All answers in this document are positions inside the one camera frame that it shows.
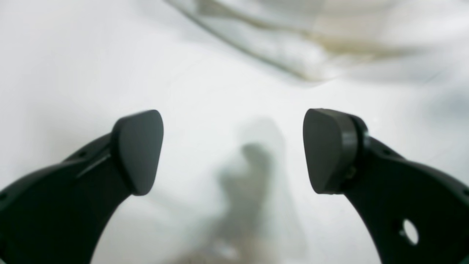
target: wrinkled fabric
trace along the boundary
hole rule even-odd
[[[311,81],[469,31],[462,0],[167,1],[240,50]]]

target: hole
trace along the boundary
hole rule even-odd
[[[402,229],[399,231],[399,234],[403,236],[412,246],[418,244],[417,228],[409,219],[404,219],[402,222]]]

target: white fabric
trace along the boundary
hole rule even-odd
[[[162,114],[155,185],[118,208],[93,264],[379,263],[350,203],[309,184],[309,108],[360,116],[401,155],[469,184],[465,42],[310,86],[159,0],[15,0],[0,13],[1,187],[121,116]]]
[[[167,0],[227,42],[309,81],[469,32],[461,0]]]

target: white surface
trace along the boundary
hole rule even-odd
[[[310,187],[309,108],[358,115],[400,154],[469,184],[464,43],[310,86],[160,1],[2,1],[0,40],[2,186],[121,116],[163,116],[153,190],[119,207],[94,264],[378,263],[347,200]]]

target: mounting hole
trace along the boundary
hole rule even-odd
[[[402,229],[399,234],[403,236],[410,245],[416,246],[418,244],[418,231],[414,223],[409,219],[404,219],[402,222]]]

